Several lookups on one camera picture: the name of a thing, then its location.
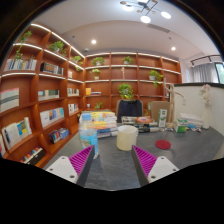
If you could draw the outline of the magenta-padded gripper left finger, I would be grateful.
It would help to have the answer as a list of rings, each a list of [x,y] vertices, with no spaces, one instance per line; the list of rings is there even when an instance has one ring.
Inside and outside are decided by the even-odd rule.
[[[50,167],[47,168],[47,171],[84,187],[94,154],[95,148],[91,145],[70,157],[59,157]]]

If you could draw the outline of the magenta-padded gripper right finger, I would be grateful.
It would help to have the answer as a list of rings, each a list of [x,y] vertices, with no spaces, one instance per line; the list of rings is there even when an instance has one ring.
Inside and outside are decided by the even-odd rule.
[[[135,145],[132,146],[131,154],[141,187],[178,171],[165,156],[156,157]]]

